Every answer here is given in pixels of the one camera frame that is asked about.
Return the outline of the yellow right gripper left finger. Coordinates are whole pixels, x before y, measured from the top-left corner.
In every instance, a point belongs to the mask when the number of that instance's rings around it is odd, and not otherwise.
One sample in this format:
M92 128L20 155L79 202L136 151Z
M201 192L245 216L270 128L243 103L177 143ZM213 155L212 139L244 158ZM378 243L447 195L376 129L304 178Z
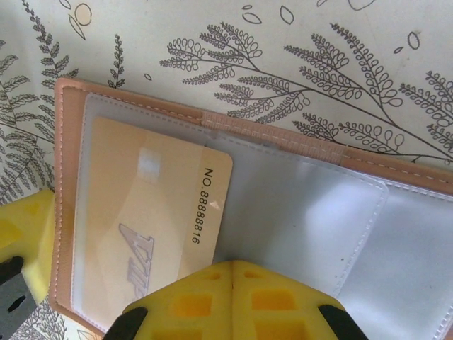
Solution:
M232 340L232 262L211 265L123 310L105 340Z

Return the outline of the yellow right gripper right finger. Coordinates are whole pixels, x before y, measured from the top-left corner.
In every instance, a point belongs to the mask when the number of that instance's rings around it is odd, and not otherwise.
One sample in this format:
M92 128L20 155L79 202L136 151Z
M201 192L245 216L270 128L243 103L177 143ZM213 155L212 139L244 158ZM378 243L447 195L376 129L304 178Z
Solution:
M335 298L246 261L232 261L233 340L365 340Z

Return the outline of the pink leather card holder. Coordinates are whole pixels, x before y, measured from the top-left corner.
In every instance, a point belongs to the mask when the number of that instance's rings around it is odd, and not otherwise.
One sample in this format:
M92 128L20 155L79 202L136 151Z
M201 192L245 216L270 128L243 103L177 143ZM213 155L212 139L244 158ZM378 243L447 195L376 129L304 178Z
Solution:
M453 174L78 79L55 84L50 302L71 304L84 141L97 117L228 154L213 262L241 259L335 298L369 340L453 340Z

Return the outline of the gold VIP card 88888816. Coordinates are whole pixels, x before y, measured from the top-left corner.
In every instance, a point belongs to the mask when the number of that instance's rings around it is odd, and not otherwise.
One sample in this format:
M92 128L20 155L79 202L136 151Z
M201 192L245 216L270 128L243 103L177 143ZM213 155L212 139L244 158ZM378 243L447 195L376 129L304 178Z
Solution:
M233 162L97 117L80 165L71 304L106 329L131 302L212 263Z

